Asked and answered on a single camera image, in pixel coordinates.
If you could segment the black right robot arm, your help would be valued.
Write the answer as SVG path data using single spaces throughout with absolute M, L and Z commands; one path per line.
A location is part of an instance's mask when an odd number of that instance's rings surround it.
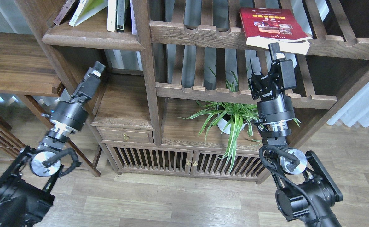
M 340 227 L 331 207 L 343 195 L 313 151 L 288 146 L 291 134 L 287 122 L 295 117 L 291 98 L 285 94 L 296 88 L 293 63 L 280 51 L 279 43 L 269 44 L 271 69 L 267 75 L 253 72 L 249 87 L 257 103 L 259 118 L 252 121 L 262 137 L 259 157 L 271 172 L 277 187 L 278 210 L 287 219 L 306 227 Z

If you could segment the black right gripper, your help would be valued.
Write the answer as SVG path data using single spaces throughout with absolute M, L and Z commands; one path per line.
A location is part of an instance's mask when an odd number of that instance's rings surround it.
M 289 121 L 295 118 L 291 97 L 277 95 L 288 89 L 296 88 L 293 62 L 280 51 L 279 43 L 269 44 L 271 55 L 271 69 L 268 75 L 261 72 L 257 57 L 251 58 L 251 77 L 249 87 L 254 100 L 261 99 L 257 103 L 259 112 L 259 124 L 270 125 L 275 122 Z

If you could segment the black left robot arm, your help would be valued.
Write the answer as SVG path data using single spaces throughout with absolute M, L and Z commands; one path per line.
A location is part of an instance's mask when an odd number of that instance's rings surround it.
M 32 227 L 42 221 L 55 199 L 58 178 L 82 163 L 73 148 L 64 148 L 69 135 L 81 131 L 88 117 L 83 106 L 95 95 L 105 66 L 88 69 L 69 101 L 60 101 L 45 114 L 54 126 L 37 148 L 25 147 L 0 177 L 0 227 Z

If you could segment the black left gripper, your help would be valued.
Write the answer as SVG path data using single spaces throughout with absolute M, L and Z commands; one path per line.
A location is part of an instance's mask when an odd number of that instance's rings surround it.
M 105 65 L 98 61 L 95 62 L 72 94 L 72 102 L 60 101 L 56 109 L 52 110 L 50 114 L 42 114 L 54 124 L 52 131 L 56 133 L 75 133 L 82 130 L 88 116 L 88 112 L 83 109 L 83 105 L 94 97 L 104 70 Z

